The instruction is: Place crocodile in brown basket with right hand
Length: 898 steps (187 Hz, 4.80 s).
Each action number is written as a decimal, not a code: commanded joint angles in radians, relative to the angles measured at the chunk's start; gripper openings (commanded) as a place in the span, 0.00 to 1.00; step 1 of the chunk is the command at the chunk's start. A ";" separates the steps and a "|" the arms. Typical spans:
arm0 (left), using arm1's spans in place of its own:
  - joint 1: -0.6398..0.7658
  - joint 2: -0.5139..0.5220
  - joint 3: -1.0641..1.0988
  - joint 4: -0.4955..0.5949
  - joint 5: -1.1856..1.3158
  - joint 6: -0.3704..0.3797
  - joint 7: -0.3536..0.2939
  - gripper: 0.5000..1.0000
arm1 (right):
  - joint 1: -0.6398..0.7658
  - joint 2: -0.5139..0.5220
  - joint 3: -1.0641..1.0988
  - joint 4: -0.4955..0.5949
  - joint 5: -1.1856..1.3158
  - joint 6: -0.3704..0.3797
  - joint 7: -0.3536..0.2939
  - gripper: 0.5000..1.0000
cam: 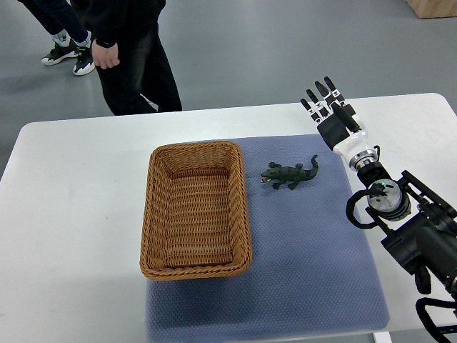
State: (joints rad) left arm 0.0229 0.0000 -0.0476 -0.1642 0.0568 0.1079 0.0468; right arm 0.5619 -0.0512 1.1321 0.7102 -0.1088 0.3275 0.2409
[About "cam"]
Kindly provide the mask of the person's bare hand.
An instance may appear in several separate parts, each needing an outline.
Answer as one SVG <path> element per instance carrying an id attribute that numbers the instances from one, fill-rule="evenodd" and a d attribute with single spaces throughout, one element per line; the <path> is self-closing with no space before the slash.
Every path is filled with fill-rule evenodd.
<path id="1" fill-rule="evenodd" d="M 99 45 L 97 40 L 94 40 L 92 44 L 92 56 L 95 65 L 102 69 L 110 69 L 120 64 L 117 43 L 109 48 L 105 48 Z"/>

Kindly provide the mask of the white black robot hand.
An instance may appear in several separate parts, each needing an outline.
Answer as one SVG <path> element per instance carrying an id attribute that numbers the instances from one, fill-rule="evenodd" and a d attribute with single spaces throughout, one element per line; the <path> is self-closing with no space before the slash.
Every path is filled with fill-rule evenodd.
<path id="1" fill-rule="evenodd" d="M 324 77 L 324 82 L 329 90 L 321 82 L 315 81 L 322 101 L 310 89 L 306 93 L 313 105 L 301 99 L 301 104 L 313 121 L 321 121 L 317 124 L 317 129 L 324 142 L 331 151 L 344 159 L 374 157 L 374 148 L 368 144 L 367 132 L 363 124 L 358 122 L 355 110 L 351 105 L 342 106 L 342 94 L 328 76 Z M 332 105 L 332 114 L 327 105 Z"/>

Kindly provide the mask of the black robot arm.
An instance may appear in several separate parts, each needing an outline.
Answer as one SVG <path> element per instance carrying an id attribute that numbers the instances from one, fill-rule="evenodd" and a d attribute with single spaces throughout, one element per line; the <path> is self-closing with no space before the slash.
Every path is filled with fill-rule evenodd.
<path id="1" fill-rule="evenodd" d="M 437 326 L 428 307 L 456 309 L 456 210 L 409 171 L 391 178 L 379 161 L 380 148 L 354 108 L 329 77 L 307 90 L 301 103 L 329 149 L 340 155 L 364 185 L 346 203 L 346 217 L 359 229 L 379 227 L 384 249 L 415 279 L 423 296 L 416 312 L 436 342 L 447 342 L 456 326 Z"/>

